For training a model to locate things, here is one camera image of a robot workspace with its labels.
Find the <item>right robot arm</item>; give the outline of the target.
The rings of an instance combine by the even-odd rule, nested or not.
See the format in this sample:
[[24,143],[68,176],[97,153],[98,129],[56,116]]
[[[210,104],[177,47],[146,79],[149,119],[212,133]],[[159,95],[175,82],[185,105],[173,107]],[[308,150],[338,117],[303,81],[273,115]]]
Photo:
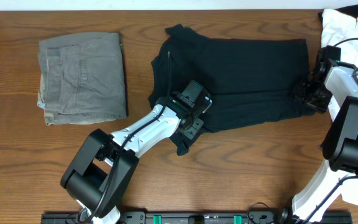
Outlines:
[[280,219],[281,223],[318,223],[338,196],[358,205],[358,68],[325,60],[316,66],[312,81],[295,93],[318,111],[326,110],[331,99],[340,107],[321,143],[321,166]]

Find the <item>black t-shirt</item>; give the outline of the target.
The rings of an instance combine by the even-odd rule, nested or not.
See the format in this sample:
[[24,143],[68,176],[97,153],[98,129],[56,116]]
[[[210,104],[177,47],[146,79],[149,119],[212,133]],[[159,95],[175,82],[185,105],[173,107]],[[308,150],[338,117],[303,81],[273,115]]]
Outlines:
[[149,103],[198,82],[212,97],[202,134],[314,114],[292,96],[309,76],[306,40],[211,39],[181,24],[165,32]]

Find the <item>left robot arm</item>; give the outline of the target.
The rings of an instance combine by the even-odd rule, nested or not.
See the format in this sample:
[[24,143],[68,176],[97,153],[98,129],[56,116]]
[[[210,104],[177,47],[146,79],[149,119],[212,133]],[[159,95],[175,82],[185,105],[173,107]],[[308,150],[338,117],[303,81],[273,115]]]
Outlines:
[[210,94],[172,93],[159,98],[151,112],[120,131],[96,129],[88,135],[64,172],[60,185],[82,209],[67,223],[117,223],[117,209],[139,163],[148,150],[175,133],[195,138]]

